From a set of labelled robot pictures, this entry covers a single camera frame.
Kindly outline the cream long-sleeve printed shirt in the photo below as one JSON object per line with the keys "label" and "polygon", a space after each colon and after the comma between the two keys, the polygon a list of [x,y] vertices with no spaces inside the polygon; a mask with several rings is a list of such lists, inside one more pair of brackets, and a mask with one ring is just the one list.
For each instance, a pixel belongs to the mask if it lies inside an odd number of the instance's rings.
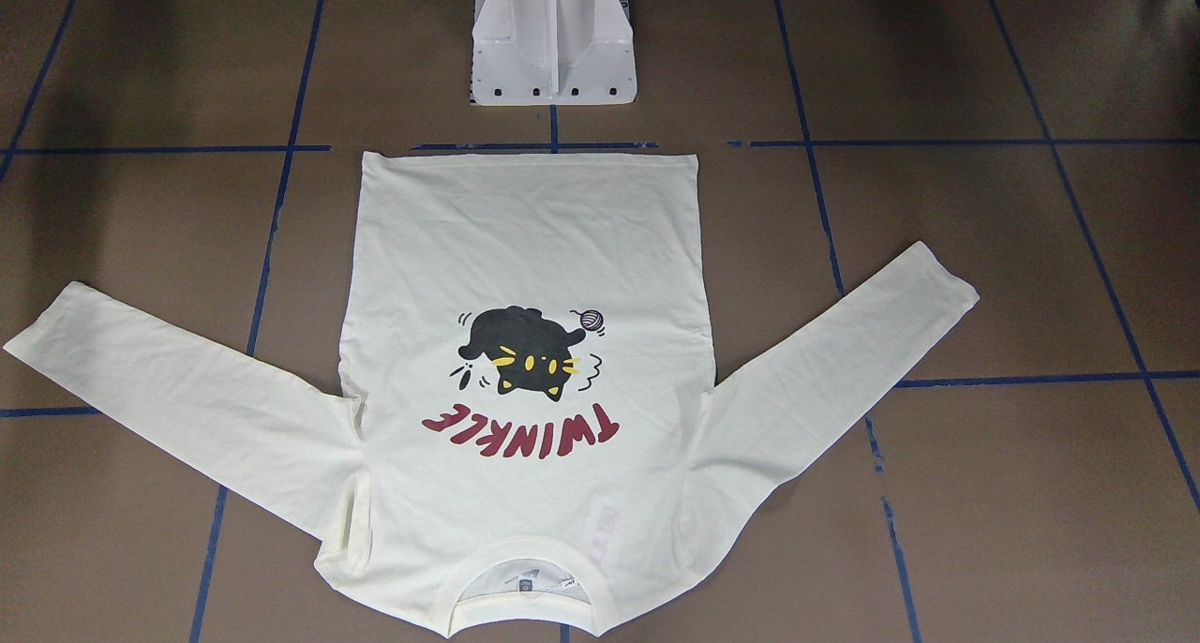
{"label": "cream long-sleeve printed shirt", "polygon": [[913,244],[716,379],[691,155],[364,154],[341,395],[78,281],[5,344],[442,637],[702,583],[978,302]]}

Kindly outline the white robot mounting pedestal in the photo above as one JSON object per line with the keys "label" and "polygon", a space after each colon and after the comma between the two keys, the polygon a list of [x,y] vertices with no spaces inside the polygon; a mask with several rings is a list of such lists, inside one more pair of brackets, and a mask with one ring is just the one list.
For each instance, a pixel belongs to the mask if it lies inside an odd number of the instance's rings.
{"label": "white robot mounting pedestal", "polygon": [[622,106],[638,95],[626,0],[474,0],[476,106]]}

